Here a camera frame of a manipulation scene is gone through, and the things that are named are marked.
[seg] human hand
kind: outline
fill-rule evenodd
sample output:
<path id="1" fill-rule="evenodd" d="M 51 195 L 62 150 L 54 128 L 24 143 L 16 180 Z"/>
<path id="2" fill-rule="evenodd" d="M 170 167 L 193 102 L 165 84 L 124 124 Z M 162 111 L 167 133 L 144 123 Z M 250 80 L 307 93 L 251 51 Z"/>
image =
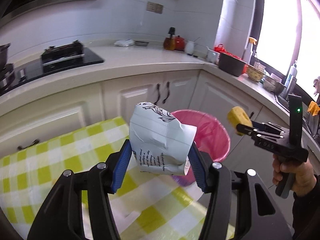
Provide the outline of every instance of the human hand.
<path id="1" fill-rule="evenodd" d="M 280 163 L 278 156 L 273 155 L 273 163 L 272 167 L 273 171 L 273 179 L 272 183 L 274 185 L 278 185 L 282 180 L 282 172 L 286 173 L 295 173 L 296 179 L 292 186 L 292 191 L 297 194 L 298 197 L 303 197 L 308 194 L 316 185 L 316 177 L 313 174 L 313 167 L 309 161 L 306 163 L 299 163 L 296 161 L 290 161 L 285 163 Z"/>

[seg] white bottle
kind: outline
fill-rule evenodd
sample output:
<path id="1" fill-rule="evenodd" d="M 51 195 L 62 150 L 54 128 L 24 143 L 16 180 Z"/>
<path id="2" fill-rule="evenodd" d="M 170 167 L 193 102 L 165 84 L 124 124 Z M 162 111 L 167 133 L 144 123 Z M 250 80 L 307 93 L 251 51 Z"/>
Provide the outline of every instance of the white bottle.
<path id="1" fill-rule="evenodd" d="M 285 80 L 284 86 L 287 88 L 289 83 L 290 83 L 290 79 L 291 76 L 296 77 L 297 76 L 297 61 L 295 60 L 295 63 L 290 67 L 287 79 Z"/>

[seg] electrical outlet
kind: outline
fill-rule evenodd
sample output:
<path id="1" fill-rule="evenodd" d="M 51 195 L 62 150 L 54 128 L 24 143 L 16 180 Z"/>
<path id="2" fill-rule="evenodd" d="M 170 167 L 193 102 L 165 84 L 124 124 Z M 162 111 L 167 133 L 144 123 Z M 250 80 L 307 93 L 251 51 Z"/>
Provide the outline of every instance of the electrical outlet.
<path id="1" fill-rule="evenodd" d="M 147 11 L 162 14 L 163 5 L 158 4 L 158 3 L 148 2 L 147 3 Z"/>

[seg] green and white tablecloth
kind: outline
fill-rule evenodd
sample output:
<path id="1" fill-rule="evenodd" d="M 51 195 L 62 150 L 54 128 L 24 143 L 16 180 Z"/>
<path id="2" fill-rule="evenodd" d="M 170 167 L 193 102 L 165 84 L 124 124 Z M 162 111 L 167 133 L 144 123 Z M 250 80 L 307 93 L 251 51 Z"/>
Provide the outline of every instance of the green and white tablecloth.
<path id="1" fill-rule="evenodd" d="M 128 126 L 117 117 L 2 158 L 0 206 L 17 232 L 27 238 L 42 202 L 64 170 L 89 170 L 119 151 L 127 138 Z M 138 214 L 121 239 L 180 240 L 198 239 L 206 215 L 196 202 L 201 194 L 195 183 L 182 188 L 170 176 L 140 172 L 131 158 L 122 187 L 109 197 L 115 220 Z M 228 237 L 233 231 L 229 227 Z"/>

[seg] white countertop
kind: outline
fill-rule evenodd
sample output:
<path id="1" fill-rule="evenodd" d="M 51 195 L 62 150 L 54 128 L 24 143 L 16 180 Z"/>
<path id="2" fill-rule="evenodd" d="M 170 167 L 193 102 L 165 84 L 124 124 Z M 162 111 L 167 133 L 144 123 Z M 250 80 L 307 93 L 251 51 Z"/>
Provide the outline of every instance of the white countertop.
<path id="1" fill-rule="evenodd" d="M 274 95 L 264 90 L 261 83 L 251 81 L 246 75 L 232 76 L 205 60 L 183 52 L 164 50 L 161 46 L 95 46 L 90 49 L 105 59 L 105 62 L 51 74 L 9 91 L 0 96 L 0 116 L 48 95 L 95 82 L 154 72 L 203 69 L 255 98 L 289 124 L 289 114 L 276 103 Z M 19 63 L 37 57 L 39 54 Z M 318 145 L 306 134 L 308 146 L 320 160 Z"/>

